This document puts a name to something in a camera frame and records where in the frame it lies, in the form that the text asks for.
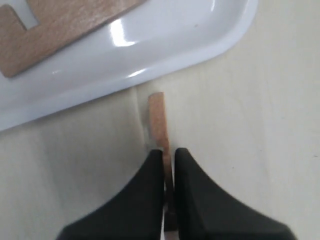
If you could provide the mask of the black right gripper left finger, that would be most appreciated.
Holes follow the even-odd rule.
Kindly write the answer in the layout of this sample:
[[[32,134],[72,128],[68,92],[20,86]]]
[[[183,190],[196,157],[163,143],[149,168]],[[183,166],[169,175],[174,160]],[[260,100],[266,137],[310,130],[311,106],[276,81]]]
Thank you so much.
[[[129,183],[110,201],[66,226],[59,240],[159,240],[164,206],[163,153],[151,150]]]

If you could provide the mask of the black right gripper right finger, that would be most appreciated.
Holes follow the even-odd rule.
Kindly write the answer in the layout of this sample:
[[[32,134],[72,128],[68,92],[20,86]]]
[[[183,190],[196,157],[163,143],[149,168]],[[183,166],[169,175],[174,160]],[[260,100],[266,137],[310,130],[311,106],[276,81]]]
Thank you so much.
[[[294,240],[290,228],[216,184],[186,148],[174,156],[174,198],[181,240]]]

